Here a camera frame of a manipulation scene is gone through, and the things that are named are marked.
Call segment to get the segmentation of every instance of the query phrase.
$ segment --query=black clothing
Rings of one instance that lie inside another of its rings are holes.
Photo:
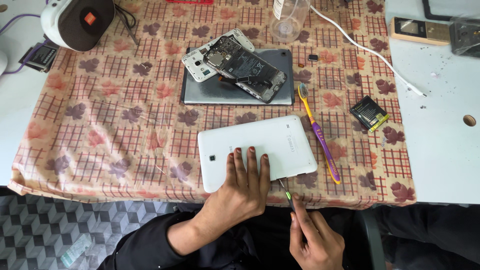
[[[415,204],[373,211],[384,235],[385,258],[395,267],[480,269],[480,205]]]
[[[156,217],[124,236],[98,269],[301,269],[289,252],[290,208],[266,207],[263,215],[234,226],[199,250],[186,256],[176,254],[168,244],[167,228],[193,218],[201,206],[179,204],[183,212]],[[334,231],[348,236],[354,211],[319,211]],[[348,269],[346,256],[344,268]]]

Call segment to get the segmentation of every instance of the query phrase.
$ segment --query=clear bottle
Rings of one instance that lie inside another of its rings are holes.
[[[310,0],[274,0],[270,33],[280,42],[298,38],[310,8]]]

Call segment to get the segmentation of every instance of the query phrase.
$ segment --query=patterned floor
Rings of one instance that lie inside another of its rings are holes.
[[[0,197],[0,270],[92,270],[117,242],[153,217],[161,202],[85,204],[34,195]],[[69,267],[60,257],[82,235],[90,247]]]

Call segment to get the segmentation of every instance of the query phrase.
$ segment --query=gold phone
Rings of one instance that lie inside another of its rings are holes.
[[[393,17],[390,22],[393,38],[445,46],[450,44],[449,25]]]

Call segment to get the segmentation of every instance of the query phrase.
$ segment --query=white table surface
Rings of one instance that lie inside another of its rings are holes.
[[[430,0],[430,6],[438,15],[480,14],[480,1]],[[387,0],[385,13],[387,22],[394,16],[425,20],[421,0]],[[389,43],[394,68],[428,95],[406,91],[396,80],[417,200],[480,204],[480,59],[454,56],[450,46]],[[479,124],[463,123],[466,114]]]
[[[480,11],[480,1],[430,0],[437,14],[468,14]],[[462,6],[469,3],[469,10]],[[21,13],[40,14],[42,0],[16,0],[0,13],[0,25]],[[421,0],[387,0],[386,20],[393,16],[425,20]],[[0,50],[9,57],[7,70],[27,48],[43,41],[38,18],[15,22],[0,35]],[[418,201],[480,204],[480,124],[469,127],[463,116],[470,114],[480,122],[479,87],[476,79],[480,59],[453,56],[450,46],[436,47],[390,39],[394,67],[424,91],[422,98],[404,90],[397,80],[400,110]],[[434,79],[431,72],[440,75]],[[0,76],[0,185],[7,185],[11,164],[28,125],[47,74],[24,68],[14,75]]]
[[[45,7],[44,0],[0,2],[8,5],[7,11],[0,13],[0,28],[19,14],[40,15]],[[0,50],[9,60],[7,71],[16,70],[27,50],[43,41],[40,18],[23,17],[13,22],[0,34]],[[17,74],[0,76],[0,185],[7,185],[10,180],[13,158],[46,79],[46,73],[28,67]]]

